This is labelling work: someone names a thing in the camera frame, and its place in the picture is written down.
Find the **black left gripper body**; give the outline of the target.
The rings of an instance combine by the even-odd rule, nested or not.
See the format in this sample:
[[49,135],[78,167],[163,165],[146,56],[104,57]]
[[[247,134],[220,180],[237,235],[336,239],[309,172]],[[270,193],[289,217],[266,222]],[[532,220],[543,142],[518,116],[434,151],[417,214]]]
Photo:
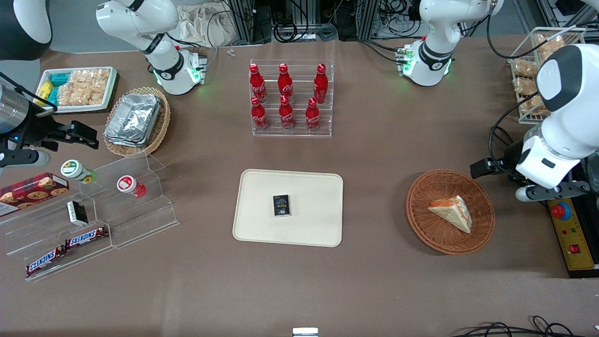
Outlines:
[[519,141],[513,142],[510,145],[508,145],[507,148],[505,148],[504,153],[503,153],[503,158],[507,162],[509,162],[510,165],[515,169],[516,177],[512,177],[511,178],[512,181],[526,181],[527,180],[526,177],[524,177],[524,175],[520,174],[516,170],[516,166],[517,166],[518,162],[520,162],[522,148],[523,148],[523,140],[519,140]]

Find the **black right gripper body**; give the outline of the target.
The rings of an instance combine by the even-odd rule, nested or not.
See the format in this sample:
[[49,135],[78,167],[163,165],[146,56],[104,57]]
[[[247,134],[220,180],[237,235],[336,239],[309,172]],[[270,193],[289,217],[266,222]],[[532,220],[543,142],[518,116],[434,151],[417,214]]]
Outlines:
[[28,111],[24,121],[14,130],[14,149],[25,147],[44,148],[44,138],[47,132],[56,126],[62,126],[51,115],[37,117],[36,111]]

